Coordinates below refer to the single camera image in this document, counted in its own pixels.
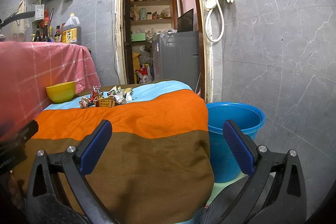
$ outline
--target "blue plastic bin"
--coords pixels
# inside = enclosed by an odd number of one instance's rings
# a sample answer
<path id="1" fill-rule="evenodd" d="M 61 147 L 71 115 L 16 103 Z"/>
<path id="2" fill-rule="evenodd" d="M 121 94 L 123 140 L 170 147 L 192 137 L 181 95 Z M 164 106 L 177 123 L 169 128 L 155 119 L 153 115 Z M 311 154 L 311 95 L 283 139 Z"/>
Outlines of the blue plastic bin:
<path id="1" fill-rule="evenodd" d="M 210 163 L 216 183 L 233 180 L 240 168 L 223 137 L 223 123 L 232 119 L 240 130 L 255 139 L 257 131 L 265 123 L 265 114 L 258 108 L 231 102 L 207 104 L 209 112 L 208 131 L 210 139 Z"/>

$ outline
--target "brown door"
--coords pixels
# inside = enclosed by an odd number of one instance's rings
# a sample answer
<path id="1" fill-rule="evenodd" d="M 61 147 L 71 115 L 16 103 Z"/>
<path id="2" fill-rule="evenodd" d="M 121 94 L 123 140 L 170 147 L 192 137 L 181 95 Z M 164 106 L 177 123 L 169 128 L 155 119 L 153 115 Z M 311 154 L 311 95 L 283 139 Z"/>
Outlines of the brown door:
<path id="1" fill-rule="evenodd" d="M 133 58 L 132 58 L 132 43 L 131 43 L 131 3 L 130 0 L 123 0 L 124 6 L 124 55 L 127 84 L 134 83 Z"/>

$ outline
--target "bowl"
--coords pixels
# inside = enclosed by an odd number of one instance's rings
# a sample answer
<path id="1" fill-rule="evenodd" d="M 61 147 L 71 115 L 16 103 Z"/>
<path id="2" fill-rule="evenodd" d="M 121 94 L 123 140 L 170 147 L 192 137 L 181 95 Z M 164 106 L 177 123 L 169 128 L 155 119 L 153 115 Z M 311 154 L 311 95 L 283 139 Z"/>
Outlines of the bowl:
<path id="1" fill-rule="evenodd" d="M 50 85 L 45 88 L 48 97 L 55 104 L 61 104 L 70 101 L 76 92 L 76 82 L 66 82 L 56 85 Z"/>

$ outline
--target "metal screw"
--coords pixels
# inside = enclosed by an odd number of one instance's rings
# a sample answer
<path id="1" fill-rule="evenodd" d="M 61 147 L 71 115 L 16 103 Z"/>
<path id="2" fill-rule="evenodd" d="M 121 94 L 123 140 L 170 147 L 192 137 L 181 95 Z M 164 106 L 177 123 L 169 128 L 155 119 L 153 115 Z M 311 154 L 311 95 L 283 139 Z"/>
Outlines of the metal screw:
<path id="1" fill-rule="evenodd" d="M 40 157 L 40 156 L 43 156 L 44 155 L 44 150 L 39 150 L 37 152 L 37 155 Z"/>
<path id="2" fill-rule="evenodd" d="M 267 147 L 264 145 L 259 145 L 258 150 L 262 153 L 265 153 L 267 151 Z"/>
<path id="3" fill-rule="evenodd" d="M 74 152 L 76 150 L 76 146 L 74 146 L 74 145 L 71 145 L 71 146 L 69 146 L 68 148 L 67 148 L 67 151 L 69 152 L 69 153 L 72 153 L 72 152 Z"/>
<path id="4" fill-rule="evenodd" d="M 292 156 L 292 157 L 295 157 L 296 155 L 297 155 L 297 153 L 296 153 L 296 151 L 295 150 L 290 150 L 290 155 Z"/>

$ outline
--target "orange stripe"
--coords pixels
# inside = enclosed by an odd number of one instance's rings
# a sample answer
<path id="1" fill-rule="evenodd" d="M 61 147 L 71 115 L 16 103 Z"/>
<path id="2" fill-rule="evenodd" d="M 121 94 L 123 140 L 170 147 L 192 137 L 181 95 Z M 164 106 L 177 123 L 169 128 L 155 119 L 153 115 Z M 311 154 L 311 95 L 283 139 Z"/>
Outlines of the orange stripe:
<path id="1" fill-rule="evenodd" d="M 113 132 L 134 133 L 148 139 L 208 130 L 208 110 L 204 101 L 191 90 L 178 90 L 150 101 L 113 108 L 45 110 L 36 118 L 39 131 L 33 139 L 82 140 L 102 119 L 111 122 Z"/>

